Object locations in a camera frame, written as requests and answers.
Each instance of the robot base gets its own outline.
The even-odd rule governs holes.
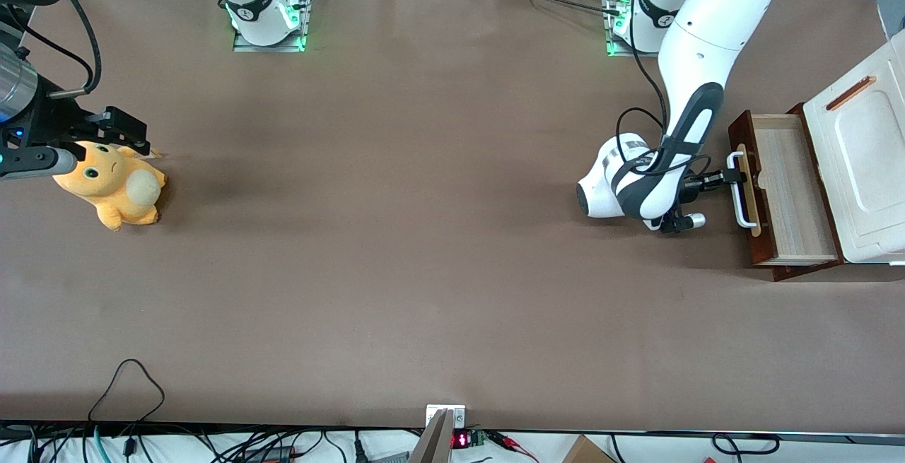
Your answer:
[[[233,38],[233,51],[253,51],[257,53],[300,53],[305,51],[308,41],[308,21],[311,18],[311,0],[288,0],[288,5],[281,12],[291,26],[298,25],[284,40],[274,45],[253,45],[245,40],[236,29]]]
[[[631,22],[631,0],[600,0],[605,9],[619,11],[619,16],[604,14],[604,35],[607,37],[607,54],[609,57],[631,57],[633,48],[620,37],[620,33],[628,35]],[[656,53],[638,52],[638,57],[656,57]]]

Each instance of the power cord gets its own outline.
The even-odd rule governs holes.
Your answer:
[[[355,430],[355,463],[370,463],[368,455],[365,454],[365,447],[362,447],[361,438],[358,437],[358,430]]]
[[[135,420],[134,422],[132,422],[132,424],[129,425],[129,438],[126,439],[126,443],[123,444],[123,449],[122,449],[122,454],[123,454],[123,456],[126,457],[126,459],[129,459],[133,454],[135,454],[135,449],[136,449],[135,438],[132,437],[132,430],[135,428],[135,425],[138,425],[140,422],[145,421],[146,418],[148,418],[151,414],[154,414],[154,412],[158,411],[158,409],[160,409],[162,407],[164,402],[167,401],[167,393],[164,392],[163,387],[161,387],[161,385],[158,383],[158,381],[154,380],[154,377],[152,377],[151,374],[148,372],[148,368],[145,367],[145,364],[141,363],[141,361],[139,361],[138,359],[132,359],[132,358],[125,359],[121,363],[119,363],[119,365],[116,367],[116,370],[114,370],[114,372],[113,372],[113,377],[110,379],[110,383],[107,384],[107,389],[104,389],[103,394],[100,395],[100,398],[98,398],[98,400],[96,402],[94,402],[94,405],[92,405],[90,411],[88,411],[88,424],[86,425],[86,428],[85,428],[85,431],[87,432],[88,426],[90,426],[93,423],[94,424],[97,423],[97,421],[95,421],[93,418],[95,409],[97,409],[100,406],[100,403],[103,403],[104,399],[107,399],[107,394],[110,394],[110,390],[113,388],[114,383],[116,383],[116,379],[117,379],[117,376],[119,376],[119,372],[128,363],[135,363],[137,366],[139,366],[141,368],[141,372],[145,374],[145,378],[148,379],[148,382],[151,382],[151,385],[153,385],[158,390],[158,392],[160,392],[160,401],[158,402],[158,404],[156,404],[154,406],[154,408],[149,409],[149,411],[146,412],[145,415],[142,415],[141,417],[138,418],[138,420]],[[84,441],[85,441],[84,432],[81,434],[81,437],[82,437],[81,453],[82,453],[82,457],[84,459],[86,459],[85,463],[87,463],[88,456],[86,454],[86,450],[84,447]],[[154,463],[154,460],[151,459],[151,455],[148,453],[148,449],[146,449],[146,447],[145,447],[145,440],[143,440],[143,438],[141,437],[140,431],[138,434],[138,438],[139,438],[139,446],[141,446],[142,452],[145,453],[145,457],[148,459],[148,463]],[[104,451],[103,451],[103,447],[101,447],[100,435],[98,433],[97,426],[94,427],[94,440],[98,446],[98,450],[100,451],[100,456],[104,459],[104,463],[110,463],[110,460],[106,457],[106,453],[104,453]]]
[[[619,463],[625,463],[625,460],[621,456],[621,452],[619,452],[619,444],[617,443],[617,435],[615,433],[610,433],[610,440],[613,440],[613,452],[617,454],[617,459]]]
[[[346,451],[343,450],[342,447],[337,446],[337,444],[333,443],[333,440],[330,440],[330,438],[327,437],[327,431],[323,431],[323,434],[324,434],[324,440],[326,440],[327,443],[329,443],[331,446],[336,447],[337,450],[339,451],[339,454],[342,454],[342,463],[348,463],[348,461],[346,461]]]
[[[732,447],[732,449],[731,450],[723,449],[723,447],[720,447],[720,444],[717,443],[717,440],[726,440],[728,443],[730,443],[730,446]],[[738,463],[743,463],[741,460],[742,455],[766,456],[768,454],[773,454],[774,452],[779,450],[779,437],[769,436],[769,437],[767,437],[767,440],[773,441],[773,447],[770,447],[769,449],[765,449],[765,450],[740,450],[740,449],[738,449],[738,446],[736,445],[735,441],[732,439],[732,437],[728,436],[728,434],[714,433],[713,437],[711,437],[711,444],[713,445],[713,449],[718,450],[727,456],[735,456],[738,458]]]
[[[666,110],[666,99],[665,99],[665,97],[663,97],[663,92],[662,92],[662,90],[660,90],[659,84],[657,84],[657,82],[655,82],[653,80],[653,77],[650,77],[650,74],[647,72],[647,69],[644,68],[644,64],[642,64],[641,58],[638,55],[638,50],[634,47],[634,44],[635,44],[634,43],[634,21],[636,21],[636,17],[634,16],[634,9],[635,9],[634,5],[636,5],[636,0],[631,0],[630,6],[629,6],[629,15],[630,15],[631,19],[628,24],[628,33],[629,33],[629,38],[631,39],[631,56],[634,57],[634,63],[637,64],[638,69],[641,71],[641,74],[644,75],[644,79],[646,79],[647,83],[649,83],[650,86],[653,87],[653,92],[656,93],[656,95],[657,95],[657,99],[660,102],[660,118],[662,118],[662,119],[657,119],[656,117],[654,117],[652,115],[652,113],[648,112],[647,110],[644,110],[643,108],[639,108],[639,107],[629,108],[629,109],[625,110],[619,116],[619,118],[617,119],[617,150],[619,151],[619,156],[623,160],[623,163],[628,163],[628,160],[625,158],[625,151],[623,150],[623,146],[621,146],[621,137],[620,137],[621,120],[623,118],[625,118],[625,115],[627,115],[630,112],[639,111],[639,112],[643,112],[646,115],[650,116],[650,118],[652,118],[653,121],[657,122],[657,124],[660,126],[660,141],[662,141],[662,138],[666,135],[666,131],[667,131],[666,126],[669,122],[669,112],[667,112],[667,110]],[[663,175],[665,173],[669,173],[670,171],[673,171],[673,170],[679,170],[679,169],[682,169],[685,167],[689,167],[689,166],[691,166],[691,164],[693,164],[696,161],[701,160],[701,159],[707,160],[708,164],[710,164],[710,160],[711,160],[710,156],[705,155],[705,154],[699,154],[699,155],[692,157],[689,160],[686,160],[685,163],[679,163],[679,164],[676,164],[675,166],[660,168],[657,170],[638,170],[639,161],[645,157],[650,157],[650,155],[653,155],[654,153],[656,153],[657,150],[658,150],[658,148],[651,148],[649,151],[646,151],[646,153],[644,153],[644,154],[638,156],[636,159],[634,159],[633,161],[636,164],[634,164],[634,166],[631,167],[631,172],[636,175],[642,175],[642,176],[658,176],[658,175]]]
[[[98,83],[100,83],[100,48],[98,47],[98,38],[94,35],[94,29],[91,28],[91,22],[88,22],[88,16],[85,15],[85,9],[81,8],[81,3],[78,0],[70,0],[70,2],[78,14],[78,19],[81,20],[81,25],[85,28],[85,33],[88,34],[88,41],[91,43],[91,53],[94,54],[94,76],[91,76],[90,80],[80,90],[64,90],[62,93],[51,93],[51,98],[54,98],[55,95],[69,97],[86,95],[86,93],[93,92],[98,87]]]
[[[91,84],[91,81],[94,79],[94,70],[91,69],[91,66],[88,65],[87,61],[79,57],[77,54],[72,53],[72,51],[67,50],[61,45],[54,43],[54,41],[49,40],[47,37],[43,37],[43,35],[35,32],[31,28],[31,26],[19,19],[19,15],[16,13],[16,8],[14,8],[11,4],[6,4],[6,10],[9,11],[9,14],[10,16],[12,16],[13,22],[16,23],[16,26],[22,28],[23,31],[26,31],[28,34],[31,34],[35,39],[38,39],[42,43],[45,43],[46,45],[48,45],[48,47],[51,47],[52,49],[58,51],[58,53],[64,54],[65,57],[70,57],[72,60],[77,61],[78,64],[80,64],[80,66],[85,69],[85,73],[88,74],[88,79],[85,80],[85,84]]]
[[[502,434],[500,431],[484,430],[484,434],[487,435],[487,440],[503,447],[504,450],[530,457],[530,459],[534,460],[534,463],[540,463],[537,457],[531,454],[529,450],[525,449],[520,443],[517,443],[517,441],[512,440],[511,437]]]
[[[587,10],[602,12],[604,14],[609,14],[612,16],[619,16],[619,11],[617,11],[615,9],[598,8],[598,6],[589,6],[589,5],[578,3],[578,2],[572,2],[571,0],[549,0],[549,1],[556,2],[558,4],[563,4],[566,6],[574,6],[574,8],[584,8]]]

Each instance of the drawer handle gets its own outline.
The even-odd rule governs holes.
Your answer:
[[[742,157],[744,154],[743,151],[734,151],[734,153],[726,156],[726,167],[730,170],[736,169],[735,159]],[[733,182],[730,186],[730,190],[732,192],[732,205],[736,211],[736,222],[738,225],[740,225],[741,228],[757,228],[757,223],[748,221],[745,218],[745,212],[741,208],[741,184]]]

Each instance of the white floor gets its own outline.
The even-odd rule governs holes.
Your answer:
[[[352,431],[330,431],[330,440],[342,447],[346,463],[354,463],[354,434]],[[307,450],[319,437],[319,433],[305,433],[299,437],[294,447],[298,451]],[[414,449],[417,437],[397,430],[363,431],[362,445],[371,460],[393,456]],[[525,449],[534,453],[540,463],[559,463],[568,453],[576,435],[557,433],[508,433]],[[214,455],[196,438],[188,435],[155,435],[143,437],[153,463],[209,463]],[[211,436],[218,450],[241,443],[247,436]],[[611,454],[614,451],[607,435],[589,436],[598,447]],[[110,457],[110,463],[123,463],[122,446],[124,437],[103,438],[101,443]],[[617,438],[625,463],[702,463],[712,457],[717,463],[736,463],[734,457],[718,453],[711,447],[708,438],[676,438],[623,435]],[[743,450],[763,450],[765,443],[740,441]],[[0,461],[3,463],[26,463],[29,443],[16,443],[0,447]],[[88,440],[88,463],[103,463],[93,441]],[[42,463],[51,459],[52,450],[45,450]],[[491,463],[532,463],[527,457],[502,450],[488,444],[466,450],[453,450],[452,463],[473,463],[491,457]],[[70,440],[57,458],[59,463],[84,463],[81,454],[81,440]],[[132,463],[145,463],[148,459],[139,448],[132,456]],[[316,449],[306,454],[298,463],[343,463],[339,450],[321,441]],[[892,463],[905,461],[905,447],[870,446],[839,443],[782,443],[779,451],[769,456],[744,456],[747,463]]]

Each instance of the green led light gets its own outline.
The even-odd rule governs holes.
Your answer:
[[[286,21],[286,25],[289,28],[298,27],[298,11],[297,10],[295,10],[294,8],[287,8],[287,6],[284,6],[282,4],[280,4],[280,6],[278,6],[278,9],[280,9],[280,13],[282,15],[284,15],[284,20]]]

